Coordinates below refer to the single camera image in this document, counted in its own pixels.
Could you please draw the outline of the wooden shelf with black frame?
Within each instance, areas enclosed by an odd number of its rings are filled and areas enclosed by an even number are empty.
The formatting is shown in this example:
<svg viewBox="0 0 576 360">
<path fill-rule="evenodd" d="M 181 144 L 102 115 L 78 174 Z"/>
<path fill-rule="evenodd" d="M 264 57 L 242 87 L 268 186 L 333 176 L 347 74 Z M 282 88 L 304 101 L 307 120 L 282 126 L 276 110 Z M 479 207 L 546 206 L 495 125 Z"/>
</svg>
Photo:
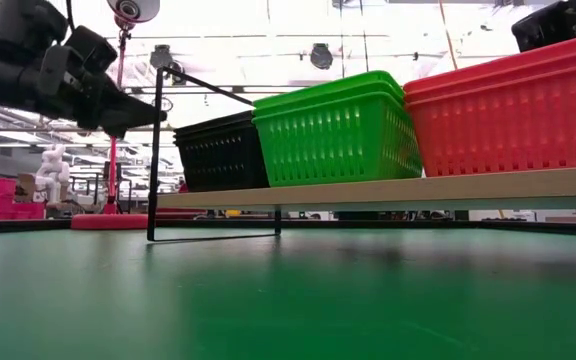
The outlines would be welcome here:
<svg viewBox="0 0 576 360">
<path fill-rule="evenodd" d="M 157 194 L 161 117 L 154 118 L 146 239 L 155 237 L 157 206 L 252 209 L 273 214 L 272 235 L 282 232 L 284 211 L 490 210 L 576 208 L 576 168 Z"/>
</svg>

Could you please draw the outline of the black aluminium table frame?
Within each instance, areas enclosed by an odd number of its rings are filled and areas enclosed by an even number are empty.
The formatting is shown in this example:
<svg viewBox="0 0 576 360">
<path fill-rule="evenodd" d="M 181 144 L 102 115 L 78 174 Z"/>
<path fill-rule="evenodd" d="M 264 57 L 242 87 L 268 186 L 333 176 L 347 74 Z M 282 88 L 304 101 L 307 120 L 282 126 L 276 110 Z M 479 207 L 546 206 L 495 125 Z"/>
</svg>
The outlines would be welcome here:
<svg viewBox="0 0 576 360">
<path fill-rule="evenodd" d="M 0 233 L 23 231 L 47 231 L 69 229 L 70 220 L 6 220 L 0 221 Z M 525 221 L 315 221 L 283 220 L 283 229 L 492 229 L 554 233 L 576 236 L 576 223 L 543 223 Z M 177 220 L 165 219 L 156 222 L 157 228 L 241 228 L 273 229 L 270 219 L 217 219 L 217 220 Z"/>
</svg>

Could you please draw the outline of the green table mat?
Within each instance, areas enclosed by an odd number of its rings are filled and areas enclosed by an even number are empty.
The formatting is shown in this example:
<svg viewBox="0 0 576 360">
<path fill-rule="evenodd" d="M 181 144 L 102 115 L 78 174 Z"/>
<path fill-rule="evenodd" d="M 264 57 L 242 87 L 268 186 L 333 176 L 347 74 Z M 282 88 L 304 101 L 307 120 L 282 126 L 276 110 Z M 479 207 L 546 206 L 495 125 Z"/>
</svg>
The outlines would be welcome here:
<svg viewBox="0 0 576 360">
<path fill-rule="evenodd" d="M 0 360 L 576 360 L 576 236 L 0 234 Z"/>
</svg>

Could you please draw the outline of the cardboard box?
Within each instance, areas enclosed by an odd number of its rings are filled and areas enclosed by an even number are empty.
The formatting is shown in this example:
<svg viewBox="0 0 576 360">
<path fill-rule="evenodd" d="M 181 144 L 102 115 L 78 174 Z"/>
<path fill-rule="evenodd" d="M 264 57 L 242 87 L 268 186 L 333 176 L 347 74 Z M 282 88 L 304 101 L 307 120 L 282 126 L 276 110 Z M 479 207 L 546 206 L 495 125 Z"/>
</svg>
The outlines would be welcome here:
<svg viewBox="0 0 576 360">
<path fill-rule="evenodd" d="M 35 177 L 30 173 L 19 173 L 15 188 L 15 201 L 18 203 L 32 203 L 36 190 Z"/>
</svg>

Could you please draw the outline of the black plastic basket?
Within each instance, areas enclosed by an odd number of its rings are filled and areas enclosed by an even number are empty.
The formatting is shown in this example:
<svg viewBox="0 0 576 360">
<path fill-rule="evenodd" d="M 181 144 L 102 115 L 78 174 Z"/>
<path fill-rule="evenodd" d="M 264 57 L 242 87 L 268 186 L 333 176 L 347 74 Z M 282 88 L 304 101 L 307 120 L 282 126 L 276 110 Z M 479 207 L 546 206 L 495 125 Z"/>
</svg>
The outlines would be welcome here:
<svg viewBox="0 0 576 360">
<path fill-rule="evenodd" d="M 174 131 L 174 137 L 182 138 L 192 136 L 203 136 L 212 133 L 218 133 L 221 131 L 246 128 L 251 126 L 252 122 L 250 120 L 229 122 L 229 123 L 216 123 L 213 121 L 208 121 L 176 129 Z"/>
<path fill-rule="evenodd" d="M 175 138 L 174 144 L 180 152 L 190 192 L 269 186 L 259 136 L 253 126 Z"/>
<path fill-rule="evenodd" d="M 200 131 L 231 124 L 246 123 L 253 119 L 251 111 L 239 112 L 178 128 L 177 131 Z"/>
</svg>

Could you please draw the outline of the red desk lamp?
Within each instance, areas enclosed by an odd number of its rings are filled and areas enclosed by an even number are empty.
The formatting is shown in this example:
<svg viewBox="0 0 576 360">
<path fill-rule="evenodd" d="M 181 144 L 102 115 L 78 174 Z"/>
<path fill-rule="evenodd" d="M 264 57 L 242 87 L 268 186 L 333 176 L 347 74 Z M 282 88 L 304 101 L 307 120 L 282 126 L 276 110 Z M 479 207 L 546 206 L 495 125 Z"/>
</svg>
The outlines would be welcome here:
<svg viewBox="0 0 576 360">
<path fill-rule="evenodd" d="M 119 60 L 116 85 L 123 93 L 123 69 L 126 43 L 131 37 L 130 31 L 140 23 L 157 16 L 160 0 L 106 0 L 114 13 L 115 24 L 119 28 Z M 134 230 L 147 227 L 147 216 L 139 214 L 121 214 L 118 203 L 119 176 L 117 162 L 117 138 L 110 138 L 108 196 L 100 214 L 80 214 L 72 219 L 71 227 L 79 230 Z"/>
</svg>

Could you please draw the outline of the orange-red plastic basket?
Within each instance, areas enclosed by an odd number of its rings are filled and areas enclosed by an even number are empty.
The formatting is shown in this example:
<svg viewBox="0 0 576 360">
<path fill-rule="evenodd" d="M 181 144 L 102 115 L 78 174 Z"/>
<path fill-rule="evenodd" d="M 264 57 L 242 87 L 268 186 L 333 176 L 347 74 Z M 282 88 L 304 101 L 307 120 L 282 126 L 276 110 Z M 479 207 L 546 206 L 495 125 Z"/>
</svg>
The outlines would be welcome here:
<svg viewBox="0 0 576 360">
<path fill-rule="evenodd" d="M 409 104 L 429 177 L 576 167 L 576 70 Z"/>
<path fill-rule="evenodd" d="M 475 89 L 477 87 L 495 85 L 509 80 L 519 79 L 521 77 L 530 77 L 533 75 L 539 75 L 549 71 L 561 70 L 570 66 L 576 65 L 576 56 L 567 57 L 563 60 L 555 60 L 551 63 L 541 64 L 541 65 L 529 65 L 527 68 L 511 71 L 503 71 L 493 73 L 485 77 L 480 77 L 478 79 L 469 81 L 460 81 L 449 83 L 448 85 L 440 86 L 431 90 L 425 90 L 420 92 L 415 92 L 411 97 L 407 97 L 405 94 L 405 103 L 407 105 L 412 105 L 414 102 L 429 100 L 434 97 L 441 97 L 445 95 L 455 94 L 461 91 Z"/>
<path fill-rule="evenodd" d="M 529 65 L 547 64 L 555 60 L 563 60 L 564 58 L 575 56 L 576 38 L 502 57 L 490 62 L 410 81 L 403 86 L 403 89 L 406 96 L 411 97 L 415 92 L 431 90 L 452 82 L 459 83 L 460 81 L 474 80 L 497 72 L 524 69 Z"/>
</svg>

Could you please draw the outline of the round ceiling fixture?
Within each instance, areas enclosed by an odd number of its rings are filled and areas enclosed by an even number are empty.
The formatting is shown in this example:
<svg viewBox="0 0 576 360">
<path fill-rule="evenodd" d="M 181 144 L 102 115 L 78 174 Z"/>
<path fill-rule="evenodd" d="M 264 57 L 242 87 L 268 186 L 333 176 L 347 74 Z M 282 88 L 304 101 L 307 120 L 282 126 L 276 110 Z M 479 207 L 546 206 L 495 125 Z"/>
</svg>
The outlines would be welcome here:
<svg viewBox="0 0 576 360">
<path fill-rule="evenodd" d="M 333 56 L 326 43 L 314 43 L 310 52 L 311 64 L 320 70 L 328 70 L 333 63 Z"/>
<path fill-rule="evenodd" d="M 154 46 L 154 50 L 150 54 L 150 64 L 154 69 L 170 67 L 173 62 L 169 45 L 159 44 Z"/>
</svg>

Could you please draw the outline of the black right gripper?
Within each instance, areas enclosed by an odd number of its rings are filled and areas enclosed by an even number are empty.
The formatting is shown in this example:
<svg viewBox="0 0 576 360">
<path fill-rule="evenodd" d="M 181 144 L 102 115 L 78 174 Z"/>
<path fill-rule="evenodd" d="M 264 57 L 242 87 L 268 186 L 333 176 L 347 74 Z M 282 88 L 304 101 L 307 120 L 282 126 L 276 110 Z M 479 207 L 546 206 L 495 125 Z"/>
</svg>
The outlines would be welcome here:
<svg viewBox="0 0 576 360">
<path fill-rule="evenodd" d="M 576 38 L 576 0 L 560 0 L 511 27 L 519 51 L 526 52 Z"/>
</svg>

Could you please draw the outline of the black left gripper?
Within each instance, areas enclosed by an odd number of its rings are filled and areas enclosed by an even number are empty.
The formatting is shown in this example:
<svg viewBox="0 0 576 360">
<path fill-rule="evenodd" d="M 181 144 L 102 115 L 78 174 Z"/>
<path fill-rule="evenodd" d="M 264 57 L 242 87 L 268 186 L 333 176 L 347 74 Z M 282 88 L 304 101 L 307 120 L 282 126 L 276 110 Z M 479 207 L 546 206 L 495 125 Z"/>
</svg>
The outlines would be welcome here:
<svg viewBox="0 0 576 360">
<path fill-rule="evenodd" d="M 133 126 L 167 120 L 167 113 L 121 91 L 106 90 L 106 72 L 83 68 L 66 45 L 33 52 L 0 44 L 0 107 L 73 121 L 123 139 Z"/>
</svg>

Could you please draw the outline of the green plastic basket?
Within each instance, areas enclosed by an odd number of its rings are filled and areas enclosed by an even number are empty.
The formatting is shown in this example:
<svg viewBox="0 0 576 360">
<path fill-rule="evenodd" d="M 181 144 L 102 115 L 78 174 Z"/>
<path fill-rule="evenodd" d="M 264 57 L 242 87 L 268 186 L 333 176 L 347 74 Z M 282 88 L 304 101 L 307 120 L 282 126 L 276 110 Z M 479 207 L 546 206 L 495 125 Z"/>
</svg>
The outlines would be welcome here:
<svg viewBox="0 0 576 360">
<path fill-rule="evenodd" d="M 419 178 L 410 117 L 385 92 L 256 117 L 271 187 Z"/>
<path fill-rule="evenodd" d="M 396 100 L 402 100 L 404 91 L 402 87 L 386 71 L 374 70 L 334 81 L 314 85 L 300 90 L 283 93 L 271 97 L 255 100 L 255 109 L 283 105 L 295 101 L 310 100 L 316 96 L 330 95 L 349 90 L 351 95 L 359 94 L 359 87 L 369 85 L 377 87 L 377 91 L 390 93 Z"/>
<path fill-rule="evenodd" d="M 364 85 L 364 86 L 359 87 L 359 94 L 358 95 L 365 95 L 365 94 L 368 94 L 370 92 L 384 92 L 384 91 L 377 91 L 377 87 L 372 88 L 369 85 Z M 295 102 L 291 102 L 291 103 L 287 103 L 287 104 L 283 104 L 283 105 L 278 105 L 278 106 L 263 107 L 261 109 L 255 109 L 255 107 L 254 107 L 254 110 L 252 111 L 252 113 L 255 117 L 260 117 L 260 116 L 265 116 L 265 115 L 272 114 L 275 112 L 289 111 L 289 110 L 292 110 L 295 108 L 308 107 L 308 106 L 312 106 L 312 105 L 319 105 L 322 103 L 335 101 L 335 100 L 342 100 L 342 99 L 350 98 L 350 97 L 354 97 L 354 96 L 351 95 L 349 90 L 344 90 L 340 93 L 316 96 L 315 98 L 311 98 L 310 100 L 295 101 Z"/>
</svg>

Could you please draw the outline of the white figure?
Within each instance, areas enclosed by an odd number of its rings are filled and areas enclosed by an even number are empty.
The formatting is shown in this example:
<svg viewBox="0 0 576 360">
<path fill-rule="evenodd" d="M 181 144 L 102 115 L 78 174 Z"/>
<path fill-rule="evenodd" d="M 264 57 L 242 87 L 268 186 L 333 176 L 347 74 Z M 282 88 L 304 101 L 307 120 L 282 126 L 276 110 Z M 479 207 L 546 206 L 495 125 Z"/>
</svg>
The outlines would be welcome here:
<svg viewBox="0 0 576 360">
<path fill-rule="evenodd" d="M 41 166 L 34 176 L 34 202 L 56 204 L 62 201 L 62 187 L 70 178 L 70 166 L 63 160 L 65 150 L 64 144 L 53 144 L 43 151 Z"/>
</svg>

